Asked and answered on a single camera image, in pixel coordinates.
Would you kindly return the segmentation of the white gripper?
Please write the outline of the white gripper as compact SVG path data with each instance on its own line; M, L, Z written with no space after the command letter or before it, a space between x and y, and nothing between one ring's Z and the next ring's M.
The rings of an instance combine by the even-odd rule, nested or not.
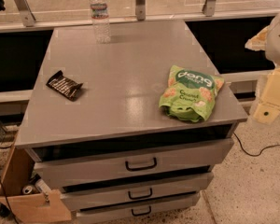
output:
M269 28L264 27L245 43L245 48L265 50L268 60L280 64L280 12ZM280 115L280 66L259 78L253 108L252 118L259 123L271 124Z

